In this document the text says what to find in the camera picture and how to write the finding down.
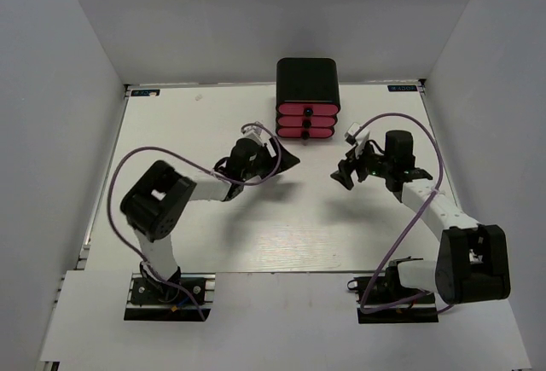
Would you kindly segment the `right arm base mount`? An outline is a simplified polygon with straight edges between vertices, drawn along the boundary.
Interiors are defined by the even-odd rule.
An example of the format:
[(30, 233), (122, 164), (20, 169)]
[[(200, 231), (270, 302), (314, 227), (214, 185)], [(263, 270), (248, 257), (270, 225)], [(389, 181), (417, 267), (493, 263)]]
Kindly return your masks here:
[(392, 290), (381, 273), (364, 306), (365, 310), (375, 310), (382, 305), (387, 305), (384, 310), (364, 314), (360, 310), (360, 300), (372, 279), (372, 275), (357, 275), (346, 283), (347, 291), (353, 293), (357, 299), (357, 322), (360, 325), (385, 325), (385, 324), (419, 324), (438, 323), (439, 314), (436, 298), (433, 294), (421, 296), (415, 295), (417, 289), (403, 288), (399, 293)]

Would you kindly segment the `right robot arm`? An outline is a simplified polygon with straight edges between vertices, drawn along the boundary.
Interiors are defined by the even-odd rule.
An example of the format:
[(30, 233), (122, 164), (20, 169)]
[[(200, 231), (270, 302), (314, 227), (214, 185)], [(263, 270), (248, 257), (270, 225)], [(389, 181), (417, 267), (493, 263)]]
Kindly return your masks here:
[(401, 258), (388, 263), (383, 287), (391, 299), (403, 302), (415, 290), (436, 293), (446, 304), (509, 296), (504, 231), (470, 217), (436, 188), (432, 176), (415, 164), (410, 132), (388, 131), (385, 147), (377, 149), (369, 138), (369, 130), (353, 124), (345, 139), (351, 149), (331, 177), (346, 189), (367, 177), (383, 179), (386, 189), (415, 212), (439, 240), (439, 253), (434, 260)]

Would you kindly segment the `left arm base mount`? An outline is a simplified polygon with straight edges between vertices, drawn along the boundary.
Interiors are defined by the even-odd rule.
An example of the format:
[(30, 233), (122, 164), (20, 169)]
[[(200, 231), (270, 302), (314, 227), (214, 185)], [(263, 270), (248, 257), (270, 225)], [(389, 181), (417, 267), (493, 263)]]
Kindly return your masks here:
[(189, 298), (179, 290), (165, 296), (140, 274), (133, 274), (125, 304), (128, 322), (203, 322), (210, 315), (215, 290), (214, 274), (182, 274), (181, 285), (199, 304), (201, 316)]

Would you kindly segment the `pink drawer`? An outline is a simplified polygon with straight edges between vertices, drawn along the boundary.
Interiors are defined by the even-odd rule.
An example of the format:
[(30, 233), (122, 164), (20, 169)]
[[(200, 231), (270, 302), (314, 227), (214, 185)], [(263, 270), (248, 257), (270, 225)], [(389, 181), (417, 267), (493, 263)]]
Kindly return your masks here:
[(334, 134), (334, 128), (311, 127), (306, 129), (303, 127), (280, 127), (276, 130), (276, 134), (284, 139), (329, 139)]
[(337, 116), (288, 116), (278, 115), (276, 123), (281, 128), (329, 128), (337, 123)]
[(335, 116), (340, 110), (339, 106), (330, 103), (305, 103), (288, 102), (277, 108), (277, 112), (285, 116)]

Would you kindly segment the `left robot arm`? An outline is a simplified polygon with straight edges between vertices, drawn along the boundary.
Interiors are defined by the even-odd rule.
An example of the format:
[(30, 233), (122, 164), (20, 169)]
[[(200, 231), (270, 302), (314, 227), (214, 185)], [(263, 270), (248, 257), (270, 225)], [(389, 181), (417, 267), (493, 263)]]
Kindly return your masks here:
[(120, 203), (120, 210), (133, 229), (142, 254), (142, 275), (151, 281), (151, 292), (170, 302), (180, 292), (181, 270), (174, 258), (171, 232), (192, 201), (227, 202), (246, 186), (283, 173), (300, 163), (271, 138), (259, 143), (241, 138), (229, 156), (203, 176), (187, 177), (164, 160), (155, 161)]

